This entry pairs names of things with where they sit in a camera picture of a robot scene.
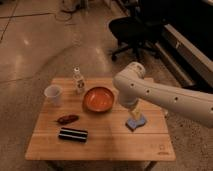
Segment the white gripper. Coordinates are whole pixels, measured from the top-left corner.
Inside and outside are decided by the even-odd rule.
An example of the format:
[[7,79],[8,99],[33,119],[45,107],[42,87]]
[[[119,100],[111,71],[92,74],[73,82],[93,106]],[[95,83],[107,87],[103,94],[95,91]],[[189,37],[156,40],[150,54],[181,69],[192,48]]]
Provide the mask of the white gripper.
[[120,91],[118,93],[118,102],[121,106],[129,109],[128,112],[134,120],[140,119],[140,107],[137,105],[139,97]]

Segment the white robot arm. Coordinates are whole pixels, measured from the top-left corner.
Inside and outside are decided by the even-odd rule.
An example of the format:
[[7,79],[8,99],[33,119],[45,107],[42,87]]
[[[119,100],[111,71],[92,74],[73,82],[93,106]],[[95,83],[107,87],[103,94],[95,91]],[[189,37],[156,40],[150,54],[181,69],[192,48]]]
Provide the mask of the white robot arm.
[[131,109],[143,99],[213,128],[213,94],[149,82],[145,73],[142,64],[131,62],[114,76],[113,85],[123,107]]

